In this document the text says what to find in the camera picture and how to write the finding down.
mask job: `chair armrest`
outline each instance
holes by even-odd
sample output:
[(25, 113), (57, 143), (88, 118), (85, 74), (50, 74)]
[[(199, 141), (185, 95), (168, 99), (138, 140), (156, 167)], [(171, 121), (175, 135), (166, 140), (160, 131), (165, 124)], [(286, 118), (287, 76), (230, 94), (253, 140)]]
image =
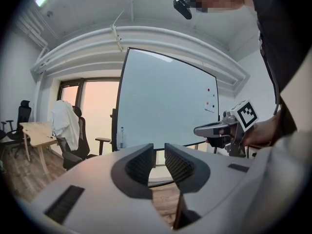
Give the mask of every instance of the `chair armrest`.
[(71, 161), (73, 163), (76, 163), (76, 164), (82, 162), (82, 158), (80, 158), (80, 157), (78, 157), (78, 156), (76, 156), (76, 155), (74, 155), (74, 154), (72, 154), (70, 152), (63, 152), (62, 156), (65, 159), (67, 159), (67, 160), (69, 160), (69, 161)]
[(96, 140), (99, 142), (111, 142), (110, 138), (96, 138)]
[(10, 128), (11, 128), (11, 131), (13, 131), (13, 127), (12, 127), (12, 122), (13, 122), (13, 120), (6, 120), (6, 122), (8, 122), (8, 123), (10, 123)]

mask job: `chair headrest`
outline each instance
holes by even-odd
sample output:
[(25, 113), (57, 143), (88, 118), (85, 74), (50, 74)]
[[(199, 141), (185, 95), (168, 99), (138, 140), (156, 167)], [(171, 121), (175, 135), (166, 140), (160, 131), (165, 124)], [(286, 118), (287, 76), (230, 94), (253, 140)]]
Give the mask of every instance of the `chair headrest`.
[(20, 103), (20, 105), (21, 105), (22, 107), (29, 107), (29, 101), (28, 101), (28, 100), (22, 100), (21, 103)]
[(80, 118), (82, 116), (82, 112), (79, 107), (73, 106), (74, 113)]

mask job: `table leg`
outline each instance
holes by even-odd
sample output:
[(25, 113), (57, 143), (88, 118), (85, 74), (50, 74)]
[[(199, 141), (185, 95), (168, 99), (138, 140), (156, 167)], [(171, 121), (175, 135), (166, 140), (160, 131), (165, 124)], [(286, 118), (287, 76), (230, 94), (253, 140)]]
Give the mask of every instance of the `table leg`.
[(25, 144), (25, 152), (26, 152), (27, 159), (28, 159), (28, 161), (30, 161), (28, 146), (27, 146), (27, 135), (26, 135), (26, 133), (24, 133), (24, 144)]
[(40, 157), (40, 161), (41, 161), (41, 164), (42, 164), (44, 173), (47, 175), (49, 181), (51, 182), (52, 180), (51, 180), (51, 176), (50, 176), (50, 174), (49, 174), (47, 165), (45, 164), (45, 160), (44, 160), (44, 156), (43, 156), (43, 151), (42, 151), (42, 146), (39, 146), (39, 147), (38, 147), (38, 153), (39, 153), (39, 157)]

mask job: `office chair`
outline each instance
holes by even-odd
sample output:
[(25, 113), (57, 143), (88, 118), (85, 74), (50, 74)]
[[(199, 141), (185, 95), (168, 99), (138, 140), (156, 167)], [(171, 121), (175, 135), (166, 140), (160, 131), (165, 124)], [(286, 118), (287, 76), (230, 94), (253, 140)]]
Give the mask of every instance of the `office chair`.
[[(71, 151), (68, 143), (65, 138), (57, 138), (58, 144), (62, 150), (62, 156), (64, 157), (63, 167), (66, 170), (71, 169), (78, 163), (82, 162), (85, 159), (95, 157), (97, 155), (89, 154), (90, 147), (88, 144), (87, 136), (86, 136), (86, 121), (84, 117), (82, 117), (82, 112), (80, 108), (73, 106), (73, 110), (75, 114), (79, 117), (79, 141), (78, 141), (78, 149)], [(102, 142), (110, 142), (111, 140), (108, 138), (97, 138), (101, 139)], [(100, 150), (99, 155), (102, 155), (103, 152), (103, 144), (100, 141)]]
[(29, 117), (30, 117), (30, 113), (31, 113), (31, 108), (29, 107), (29, 101), (28, 100), (22, 100), (20, 103), (20, 106), (19, 106), (19, 115), (18, 115), (18, 122), (17, 122), (16, 129), (13, 130), (13, 127), (12, 127), (13, 120), (7, 120), (6, 121), (10, 124), (10, 128), (11, 128), (11, 131), (8, 132), (6, 135), (10, 139), (17, 140), (19, 142), (19, 144), (17, 146), (12, 148), (12, 149), (17, 148), (17, 150), (15, 151), (15, 154), (14, 154), (14, 158), (17, 158), (18, 152), (24, 146), (24, 144), (23, 144), (24, 134), (22, 131), (22, 127), (20, 126), (20, 123), (28, 122)]
[(1, 123), (2, 123), (2, 130), (0, 129), (0, 140), (6, 137), (6, 133), (4, 131), (4, 125), (6, 125), (6, 122), (1, 121)]

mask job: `whiteboard frame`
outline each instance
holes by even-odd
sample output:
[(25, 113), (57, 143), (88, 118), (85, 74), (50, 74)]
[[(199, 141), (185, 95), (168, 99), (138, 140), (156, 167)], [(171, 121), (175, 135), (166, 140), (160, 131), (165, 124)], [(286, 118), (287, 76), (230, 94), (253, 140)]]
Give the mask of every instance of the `whiteboard frame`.
[[(216, 82), (216, 92), (218, 94), (218, 114), (217, 115), (218, 115), (218, 118), (220, 117), (220, 115), (219, 115), (219, 91), (218, 91), (218, 84), (217, 84), (217, 81), (216, 81), (216, 77), (214, 75), (210, 74), (209, 72), (207, 72), (207, 71), (205, 71), (205, 70), (203, 70), (203, 69), (201, 69), (199, 67), (191, 65), (191, 64), (187, 63), (186, 61), (179, 60), (179, 59), (171, 57), (171, 56), (167, 56), (167, 55), (160, 54), (160, 53), (157, 53), (157, 52), (154, 52), (154, 51), (150, 51), (150, 50), (129, 47), (127, 49), (126, 57), (125, 57), (125, 60), (123, 62), (123, 66), (122, 66), (122, 70), (121, 70), (121, 76), (120, 76), (120, 82), (119, 82), (118, 93), (117, 93), (117, 100), (116, 100), (116, 110), (115, 110), (116, 113), (112, 117), (112, 144), (113, 143), (115, 144), (115, 145), (112, 145), (112, 151), (113, 152), (118, 151), (118, 148), (117, 148), (117, 126), (118, 126), (119, 99), (120, 99), (120, 92), (121, 92), (121, 85), (122, 85), (123, 74), (124, 74), (124, 70), (125, 70), (125, 67), (126, 67), (127, 58), (128, 58), (130, 50), (139, 50), (139, 51), (150, 52), (150, 53), (158, 54), (158, 55), (161, 55), (161, 56), (164, 56), (164, 57), (167, 57), (167, 58), (171, 58), (171, 59), (174, 59), (174, 60), (177, 60), (177, 61), (181, 61), (181, 62), (183, 62), (183, 63), (185, 63), (187, 65), (190, 65), (190, 66), (192, 66), (192, 67), (194, 67), (196, 69), (199, 69), (199, 70), (205, 72), (206, 74), (214, 77), (215, 78), (215, 82)], [(189, 145), (184, 145), (184, 146), (185, 147), (194, 146), (194, 145), (198, 145), (198, 144), (201, 144), (201, 143), (205, 143), (205, 141), (201, 141), (201, 142), (197, 142), (197, 143), (193, 143), (193, 144), (189, 144)], [(162, 150), (164, 150), (164, 149), (163, 148), (154, 149), (154, 151), (162, 151)]]

